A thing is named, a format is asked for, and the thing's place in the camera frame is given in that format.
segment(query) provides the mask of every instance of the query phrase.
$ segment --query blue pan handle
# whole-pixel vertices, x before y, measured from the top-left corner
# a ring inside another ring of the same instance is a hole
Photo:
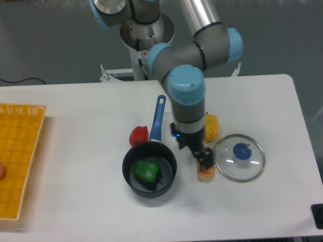
[[[155,115],[153,117],[152,127],[150,131],[149,140],[158,141],[162,140],[162,123],[163,115],[165,109],[166,97],[164,95],[159,95],[157,98],[157,104],[155,109]]]

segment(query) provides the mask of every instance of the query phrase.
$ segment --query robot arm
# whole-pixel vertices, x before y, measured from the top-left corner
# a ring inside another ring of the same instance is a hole
[[[202,71],[240,57],[243,43],[235,29],[222,25],[210,0],[179,1],[194,37],[192,43],[180,48],[167,43],[173,31],[168,31],[172,34],[165,37],[167,30],[160,17],[158,0],[90,0],[90,3],[108,26],[132,21],[127,29],[132,41],[128,43],[121,34],[122,40],[136,51],[149,50],[149,69],[172,102],[175,119],[171,124],[172,134],[180,149],[190,148],[203,170],[213,166],[214,161],[212,152],[202,143],[205,126]]]
[[[237,59],[243,43],[235,29],[224,28],[209,0],[180,3],[194,41],[181,48],[157,44],[149,52],[148,64],[171,99],[175,119],[171,128],[179,148],[188,146],[203,170],[213,166],[214,161],[202,143],[205,85],[201,70]]]

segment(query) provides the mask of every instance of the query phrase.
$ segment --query orange object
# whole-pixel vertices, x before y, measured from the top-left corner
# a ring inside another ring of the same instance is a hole
[[[201,163],[199,162],[199,160],[196,160],[196,168],[197,168],[197,175],[200,180],[211,180],[214,178],[216,174],[215,166],[211,166],[207,170],[201,170]]]
[[[46,106],[0,103],[0,219],[17,220]]]

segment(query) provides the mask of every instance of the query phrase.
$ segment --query red bell pepper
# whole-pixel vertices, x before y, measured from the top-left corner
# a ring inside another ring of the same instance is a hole
[[[149,139],[147,126],[137,126],[133,129],[129,137],[129,143],[132,146],[147,142]]]

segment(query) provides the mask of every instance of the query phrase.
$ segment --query black cable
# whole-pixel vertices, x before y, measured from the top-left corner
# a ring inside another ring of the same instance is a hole
[[[3,82],[7,82],[7,83],[19,83],[19,82],[24,82],[24,81],[28,81],[28,80],[39,80],[41,81],[44,85],[46,85],[46,82],[44,82],[44,80],[40,79],[40,78],[37,78],[37,77],[30,77],[30,78],[26,78],[26,79],[22,79],[20,81],[6,81],[4,79],[1,79],[0,78],[0,81],[3,81]]]

